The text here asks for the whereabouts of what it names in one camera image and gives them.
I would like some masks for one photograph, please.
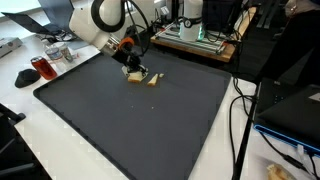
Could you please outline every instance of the black mat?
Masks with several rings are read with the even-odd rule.
[[[122,65],[97,55],[34,95],[128,178],[188,179],[230,74],[148,51],[150,74],[128,83]],[[156,87],[146,83],[164,73]]]

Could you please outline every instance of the robotic arm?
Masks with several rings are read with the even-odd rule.
[[[126,75],[139,71],[145,76],[147,69],[140,64],[137,53],[132,51],[134,41],[130,37],[119,40],[112,34],[124,25],[127,1],[136,6],[132,0],[94,0],[91,5],[74,10],[69,26],[82,40],[124,64]]]

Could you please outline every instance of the gray work surface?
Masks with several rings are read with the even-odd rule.
[[[34,94],[129,179],[188,179],[231,75],[153,51],[142,61],[140,84],[97,55]],[[148,87],[155,73],[165,75]]]

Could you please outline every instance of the wooden board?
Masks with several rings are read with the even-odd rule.
[[[241,34],[241,36],[243,36],[244,33],[246,32],[246,30],[248,29],[250,22],[256,13],[256,10],[257,10],[257,8],[255,8],[255,7],[250,8],[249,9],[250,15],[249,16],[247,15],[246,17],[243,18],[243,21],[241,22],[240,27],[239,27],[239,33]],[[180,45],[177,43],[162,41],[162,40],[157,39],[155,36],[153,36],[151,38],[151,42],[155,43],[155,44],[162,45],[162,46],[178,49],[181,51],[197,54],[197,55],[204,56],[207,58],[215,59],[218,61],[223,61],[223,62],[229,62],[230,59],[232,58],[234,52],[236,51],[236,49],[233,45],[228,45],[220,55],[217,55],[215,53],[209,53],[209,52],[202,51],[199,49],[183,46],[183,45]]]

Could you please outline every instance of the red container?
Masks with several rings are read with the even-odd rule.
[[[51,80],[57,77],[56,71],[45,58],[41,56],[34,57],[31,59],[31,64],[46,80]]]

